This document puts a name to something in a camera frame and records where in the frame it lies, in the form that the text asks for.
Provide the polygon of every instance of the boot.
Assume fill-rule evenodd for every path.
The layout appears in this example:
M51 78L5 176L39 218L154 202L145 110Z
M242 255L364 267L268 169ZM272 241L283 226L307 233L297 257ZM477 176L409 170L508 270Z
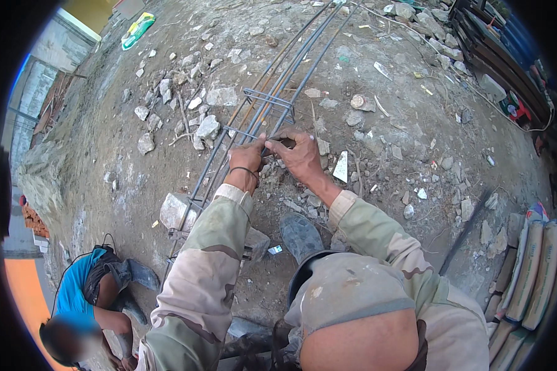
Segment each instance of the boot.
M128 312L132 313L134 318L136 318L141 325L145 326L149 323L149 319L144 315L136 299L134 299L134 295L132 295L128 288L125 288L118 294L110 308L110 310L115 310L116 312L121 312L122 309L126 309Z
M283 245L300 265L305 258L324 250L322 239L312 222L301 214L288 212L280 219Z
M159 291L159 279L155 272L146 265L134 260L126 259L121 263L107 263L120 291L128 286L130 281L137 282L153 291Z

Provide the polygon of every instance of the stack of bricks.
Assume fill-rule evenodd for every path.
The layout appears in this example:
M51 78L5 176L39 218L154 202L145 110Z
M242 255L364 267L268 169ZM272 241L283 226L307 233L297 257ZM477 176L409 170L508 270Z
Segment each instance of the stack of bricks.
M29 206L29 203L22 207L22 215L25 217L25 227L32 228L34 235L45 238L50 237L50 232L47 230L47 227L41 218L39 218L37 212Z

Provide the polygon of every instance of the person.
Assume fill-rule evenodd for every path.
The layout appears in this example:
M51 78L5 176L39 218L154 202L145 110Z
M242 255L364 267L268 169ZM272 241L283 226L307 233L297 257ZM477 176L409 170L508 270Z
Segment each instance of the person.
M295 141L292 149L285 138ZM355 251L326 250L312 222L282 216L283 247L299 264L289 285L284 321L292 329L283 356L291 352L304 371L488 370L478 304L434 272L399 223L331 182L316 139L293 128L231 150L229 175L157 297L138 369L216 369L265 147L326 204Z
M149 267L134 259L121 261L107 245L93 251L65 271L58 296L56 314L41 324L39 335L45 349L64 366L92 356L102 345L115 370L136 368L132 352L132 323L122 313L126 308L142 325L147 318L126 287L130 281L159 290L159 280ZM117 358L102 330L112 330L120 343L122 358Z

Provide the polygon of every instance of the yellow wall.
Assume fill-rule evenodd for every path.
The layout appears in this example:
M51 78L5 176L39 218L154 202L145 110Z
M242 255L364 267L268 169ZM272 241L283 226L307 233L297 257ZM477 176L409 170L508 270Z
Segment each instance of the yellow wall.
M91 30L101 33L116 3L114 0L68 0L62 8Z
M54 361L39 339L39 325L49 318L50 312L39 284L35 260L4 259L4 266L16 306L37 347L55 371L71 371L70 367Z

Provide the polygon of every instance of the dirt ground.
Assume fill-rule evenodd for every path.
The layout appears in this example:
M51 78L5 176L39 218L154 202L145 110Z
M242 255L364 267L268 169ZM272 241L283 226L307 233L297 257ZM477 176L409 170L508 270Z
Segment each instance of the dirt ground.
M389 4L385 0L371 3L375 8ZM435 6L424 3L424 6ZM144 105L142 98L149 89L151 74L159 70L180 70L182 59L199 50L204 61L224 59L212 74L204 75L202 88L208 91L235 87L240 95L243 88L253 85L260 71L317 10L299 1L247 0L235 4L240 5L215 10L229 4L219 0L151 1L145 10L155 14L157 20L128 51L122 51L120 38L130 21L104 29L99 49L79 69L80 74L89 78L73 81L58 124L45 138L46 141L64 141L69 154L62 176L65 209L59 212L59 223L49 226L53 237L49 255L52 262L57 262L48 269L52 282L57 284L65 267L60 245L69 249L74 257L100 244L105 233L114 236L117 253L122 259L138 259L162 277L171 241L161 223L156 227L151 225L158 219L167 193L193 190L210 150L196 151L188 138L169 146L181 114L179 109L173 111L159 102L154 112L163 119L163 126L154 132L156 148L144 156L138 152L137 140L146 132L146 123L137 118L134 108ZM250 36L249 28L258 26L263 19L268 20L268 24L262 22L264 34ZM343 19L343 15L334 19L308 58L313 60L317 56ZM200 36L213 21L218 24L210 31L213 37L209 41L214 47L208 51L204 45L209 41L202 41ZM359 28L365 24L372 27ZM388 31L397 37L379 35ZM327 130L319 136L330 143L329 167L333 167L335 159L347 149L349 175L356 171L351 151L366 160L363 166L369 176L364 175L362 179L364 199L384 210L416 237L423 245L426 259L436 270L464 226L464 223L456 223L460 204L453 204L458 185L458 181L454 182L456 171L461 181L466 179L469 183L465 183L468 187L462 192L462 198L469 197L473 204L479 201L486 187L499 194L496 210L487 210L484 214L494 234L507 223L510 212L525 212L535 201L540 200L552 211L548 171L544 160L537 157L530 136L463 87L454 78L453 71L427 64L421 53L425 59L432 59L432 49L420 45L399 26L388 25L386 21L381 23L361 10L351 18L343 33L336 37L305 87L319 89L322 96L313 99L303 93L299 96L295 106L296 125L313 132L312 113L316 120L320 117L325 120ZM278 48L266 45L264 37L268 34L278 39ZM232 48L243 49L239 63L231 63L227 58ZM151 49L157 54L149 58ZM177 54L174 61L169 59L172 52ZM145 73L138 78L135 72L143 60ZM373 67L375 61L386 67L392 81ZM297 71L293 78L297 84L310 64L304 62ZM416 78L413 72L431 77ZM184 99L195 92L199 83L198 79L194 85L183 87ZM122 103L122 92L126 88L132 91L132 97ZM343 116L351 109L349 101L354 94L376 95L390 117L379 110L367 112L363 125L349 126ZM292 92L286 93L288 98L291 95ZM339 102L334 110L319 106L325 97ZM461 125L456 122L456 114L461 115L466 109L471 111L473 119ZM232 111L233 107L213 106L209 114L217 115L225 124ZM197 115L197 111L189 112L188 119ZM262 130L270 131L272 126L263 126ZM355 140L356 130L382 135L386 143L375 141L369 148ZM392 145L401 149L402 160L393 157ZM483 153L495 160L495 166L487 162ZM438 164L450 156L458 165L456 169L445 171L441 164L432 167L433 162ZM118 190L104 183L106 172L118 175ZM436 182L433 182L434 174L439 176ZM334 182L353 190L353 182L345 184L336 179ZM428 198L419 199L413 191L415 188L424 188ZM254 195L256 216L252 221L253 227L270 236L271 246L281 244L279 218L291 211L283 199L292 199L306 208L306 204L297 199L303 190L288 171L279 166L273 167L261 180ZM407 190L415 208L410 220L403 217L401 202ZM325 221L318 219L317 225L329 246L331 233ZM490 297L488 287L501 269L503 256L488 259L479 255L486 251L486 246L479 243L480 226L479 221L468 235L447 277L485 308ZM233 315L272 325L287 310L287 287L295 269L296 262L288 252L267 254L262 262L252 264L238 279ZM135 285L131 288L146 313L154 308L156 293ZM138 338L148 328L132 320L138 335L135 337L137 347ZM117 340L111 343L114 352L119 352ZM89 365L95 370L108 367L101 355Z

